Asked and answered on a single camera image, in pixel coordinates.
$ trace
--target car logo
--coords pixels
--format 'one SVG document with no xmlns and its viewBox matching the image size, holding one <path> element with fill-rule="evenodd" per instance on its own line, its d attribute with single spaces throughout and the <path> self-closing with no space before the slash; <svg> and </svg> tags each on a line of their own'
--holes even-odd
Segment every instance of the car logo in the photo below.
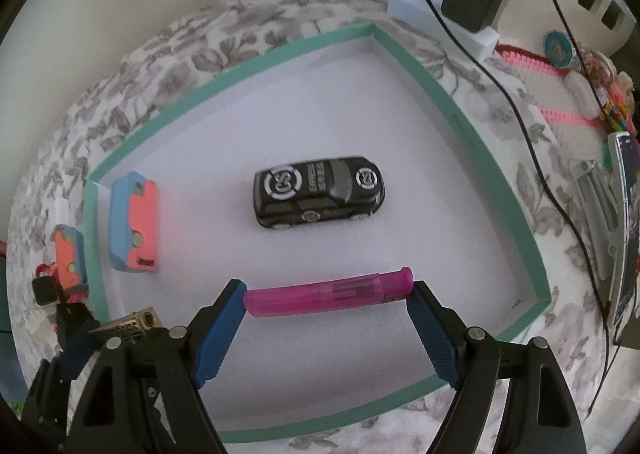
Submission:
<svg viewBox="0 0 640 454">
<path fill-rule="evenodd" d="M 273 199 L 293 198 L 302 188 L 302 174 L 290 165 L 274 167 L 264 177 L 264 191 Z"/>
<path fill-rule="evenodd" d="M 378 184 L 378 176 L 369 167 L 361 167 L 356 173 L 356 183 L 363 189 L 371 190 Z"/>
</svg>

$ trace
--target pink marker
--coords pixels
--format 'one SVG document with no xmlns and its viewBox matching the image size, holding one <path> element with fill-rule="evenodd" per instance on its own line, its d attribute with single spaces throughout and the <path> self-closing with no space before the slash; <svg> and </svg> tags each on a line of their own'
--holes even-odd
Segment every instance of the pink marker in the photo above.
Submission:
<svg viewBox="0 0 640 454">
<path fill-rule="evenodd" d="M 414 274 L 407 266 L 399 272 L 348 279 L 248 290 L 244 307 L 254 317 L 322 313 L 406 299 L 414 288 Z"/>
</svg>

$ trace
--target black toy car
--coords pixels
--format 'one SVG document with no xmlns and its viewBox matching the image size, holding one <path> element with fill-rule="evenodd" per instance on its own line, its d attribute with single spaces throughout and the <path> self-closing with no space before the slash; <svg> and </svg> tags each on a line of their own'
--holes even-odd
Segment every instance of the black toy car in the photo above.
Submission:
<svg viewBox="0 0 640 454">
<path fill-rule="evenodd" d="M 364 219 L 384 199 L 379 169 L 361 156 L 280 165 L 254 178 L 255 217 L 265 228 Z"/>
</svg>

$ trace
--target white box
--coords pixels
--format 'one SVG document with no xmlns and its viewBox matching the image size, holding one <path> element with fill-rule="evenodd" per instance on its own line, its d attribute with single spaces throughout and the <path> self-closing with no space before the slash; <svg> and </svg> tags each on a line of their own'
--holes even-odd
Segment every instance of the white box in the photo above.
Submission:
<svg viewBox="0 0 640 454">
<path fill-rule="evenodd" d="M 442 15 L 442 0 L 431 0 L 438 13 L 442 16 L 447 27 L 460 41 L 460 44 L 468 50 L 480 62 L 494 52 L 498 43 L 498 32 L 487 26 L 478 33 L 471 33 L 459 24 Z M 438 40 L 442 47 L 449 53 L 462 56 L 463 53 L 444 31 L 442 25 L 431 11 L 425 0 L 389 0 L 386 12 L 390 17 L 399 19 L 409 26 L 420 30 L 425 35 Z"/>
</svg>

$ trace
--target white tray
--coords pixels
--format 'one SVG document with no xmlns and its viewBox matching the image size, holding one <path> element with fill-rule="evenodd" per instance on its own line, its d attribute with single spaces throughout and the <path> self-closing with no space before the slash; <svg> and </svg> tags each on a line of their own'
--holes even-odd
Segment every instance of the white tray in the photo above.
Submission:
<svg viewBox="0 0 640 454">
<path fill-rule="evenodd" d="M 350 155 L 373 161 L 385 181 L 386 199 L 370 219 L 286 231 L 257 224 L 257 170 Z M 156 274 L 118 272 L 108 260 L 110 185 L 131 170 L 158 184 Z M 224 73 L 132 135 L 90 180 L 85 243 L 102 321 L 153 306 L 163 325 L 186 325 L 230 278 L 266 288 L 402 266 L 465 323 L 501 338 L 550 301 L 498 165 L 428 71 L 374 25 L 295 42 Z M 396 302 L 247 315 L 200 394 L 222 439 L 245 442 L 353 423 L 441 384 Z"/>
</svg>

